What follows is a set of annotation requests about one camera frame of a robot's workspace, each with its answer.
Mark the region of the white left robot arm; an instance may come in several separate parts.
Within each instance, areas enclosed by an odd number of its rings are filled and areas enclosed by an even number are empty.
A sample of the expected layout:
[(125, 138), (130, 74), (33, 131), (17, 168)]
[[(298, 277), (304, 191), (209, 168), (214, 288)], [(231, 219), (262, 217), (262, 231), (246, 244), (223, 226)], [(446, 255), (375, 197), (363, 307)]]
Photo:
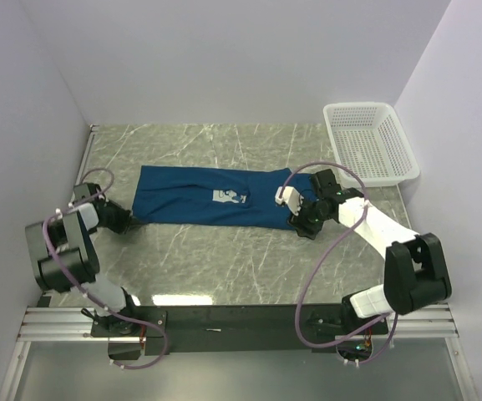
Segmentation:
[(44, 291), (74, 291), (98, 298), (101, 303), (86, 316), (120, 335), (135, 333), (140, 325), (138, 298), (100, 273), (90, 235), (99, 228), (123, 235), (141, 225), (131, 211), (109, 200), (100, 185), (76, 185), (66, 214), (59, 212), (48, 224), (39, 221), (25, 227), (36, 283)]

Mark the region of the blue t shirt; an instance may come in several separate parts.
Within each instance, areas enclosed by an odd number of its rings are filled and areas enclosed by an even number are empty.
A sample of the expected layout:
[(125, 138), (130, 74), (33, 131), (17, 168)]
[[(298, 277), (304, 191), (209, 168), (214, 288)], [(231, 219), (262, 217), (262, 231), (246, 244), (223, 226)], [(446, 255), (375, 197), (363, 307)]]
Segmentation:
[(144, 223), (253, 226), (290, 231), (275, 194), (291, 171), (143, 166), (132, 211)]

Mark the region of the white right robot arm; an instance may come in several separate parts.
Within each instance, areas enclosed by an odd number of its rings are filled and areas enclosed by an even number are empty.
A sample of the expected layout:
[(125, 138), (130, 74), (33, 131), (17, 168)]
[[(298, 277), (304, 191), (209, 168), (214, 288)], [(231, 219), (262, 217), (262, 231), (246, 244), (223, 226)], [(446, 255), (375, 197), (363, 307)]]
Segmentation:
[(407, 315), (450, 297), (448, 268), (436, 235), (400, 225), (360, 190), (341, 187), (331, 170), (312, 174), (309, 181), (314, 200), (290, 185), (279, 187), (275, 195), (276, 203), (289, 209), (287, 222), (295, 232), (313, 240), (326, 221), (335, 221), (361, 236), (384, 260), (381, 284), (342, 299), (337, 323), (344, 330), (358, 333), (371, 317)]

